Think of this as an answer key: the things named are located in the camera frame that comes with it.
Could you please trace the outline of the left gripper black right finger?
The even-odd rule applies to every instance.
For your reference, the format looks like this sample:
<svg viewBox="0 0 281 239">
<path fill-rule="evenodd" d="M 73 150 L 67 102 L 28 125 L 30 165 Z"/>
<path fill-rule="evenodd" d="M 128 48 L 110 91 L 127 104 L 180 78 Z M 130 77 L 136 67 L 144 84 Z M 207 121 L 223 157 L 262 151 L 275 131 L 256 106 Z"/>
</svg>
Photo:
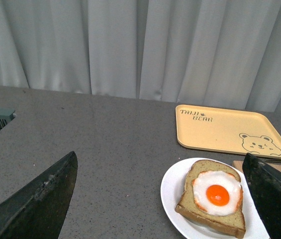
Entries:
<svg viewBox="0 0 281 239">
<path fill-rule="evenodd" d="M 281 239 L 281 172 L 247 153 L 243 173 L 256 210 L 272 239 Z"/>
</svg>

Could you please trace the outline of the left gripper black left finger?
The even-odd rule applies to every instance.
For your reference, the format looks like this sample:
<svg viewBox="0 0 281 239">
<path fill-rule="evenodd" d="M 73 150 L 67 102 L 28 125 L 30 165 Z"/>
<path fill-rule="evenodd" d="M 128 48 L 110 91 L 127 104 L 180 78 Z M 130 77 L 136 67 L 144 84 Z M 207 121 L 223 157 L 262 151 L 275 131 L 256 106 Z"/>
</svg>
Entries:
<svg viewBox="0 0 281 239">
<path fill-rule="evenodd" d="M 0 239 L 58 238 L 77 173 L 77 156 L 71 151 L 0 203 Z"/>
</svg>

